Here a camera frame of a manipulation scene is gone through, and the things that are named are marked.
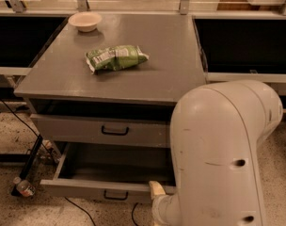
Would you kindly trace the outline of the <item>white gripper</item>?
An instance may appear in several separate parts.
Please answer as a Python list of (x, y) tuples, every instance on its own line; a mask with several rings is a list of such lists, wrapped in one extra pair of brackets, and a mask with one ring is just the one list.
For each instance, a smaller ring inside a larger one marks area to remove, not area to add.
[(149, 181), (151, 189), (151, 214), (154, 226), (181, 226), (181, 210), (176, 195), (165, 195), (166, 192), (157, 181)]

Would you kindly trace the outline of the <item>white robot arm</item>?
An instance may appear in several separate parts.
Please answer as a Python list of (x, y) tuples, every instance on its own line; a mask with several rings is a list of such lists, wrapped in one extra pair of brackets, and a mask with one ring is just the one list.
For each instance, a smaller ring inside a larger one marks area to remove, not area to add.
[(204, 85), (170, 123), (176, 191), (150, 183), (154, 226), (267, 226), (257, 148), (279, 125), (282, 103), (263, 82)]

